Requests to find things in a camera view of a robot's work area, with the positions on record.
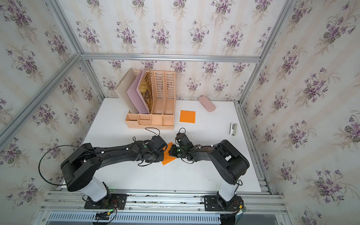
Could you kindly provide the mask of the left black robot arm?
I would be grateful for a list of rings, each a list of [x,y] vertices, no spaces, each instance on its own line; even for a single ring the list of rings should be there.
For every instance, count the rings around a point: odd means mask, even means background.
[[[63,147],[76,149],[60,165],[67,190],[82,192],[96,204],[110,197],[107,185],[95,178],[97,170],[127,161],[139,161],[138,166],[140,167],[143,167],[143,163],[148,166],[161,162],[168,144],[161,136],[154,135],[150,140],[134,139],[131,144],[123,146],[93,147],[90,143],[82,144],[79,147],[59,145],[48,150],[42,159],[51,151]]]

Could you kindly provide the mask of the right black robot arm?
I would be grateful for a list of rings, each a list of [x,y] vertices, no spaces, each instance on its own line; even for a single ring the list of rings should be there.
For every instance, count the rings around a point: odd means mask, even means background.
[[[242,186],[241,177],[250,167],[247,158],[228,140],[215,145],[194,145],[185,133],[177,133],[176,144],[169,150],[169,155],[184,162],[210,161],[222,178],[217,192],[217,202],[222,208],[236,201],[236,192]]]

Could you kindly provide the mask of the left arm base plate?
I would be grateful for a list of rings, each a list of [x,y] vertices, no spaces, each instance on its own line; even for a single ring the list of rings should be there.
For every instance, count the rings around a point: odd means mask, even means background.
[[[90,197],[88,197],[85,202],[84,209],[88,210],[110,210],[117,209],[123,210],[125,208],[125,203],[127,200],[127,194],[109,194],[104,197],[99,202],[93,202]]]

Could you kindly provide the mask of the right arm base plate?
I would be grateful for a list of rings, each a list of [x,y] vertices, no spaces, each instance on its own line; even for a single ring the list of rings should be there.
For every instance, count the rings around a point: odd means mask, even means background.
[[[236,212],[245,207],[243,199],[238,195],[235,195],[229,201],[224,200],[220,195],[205,195],[201,201],[205,211]]]

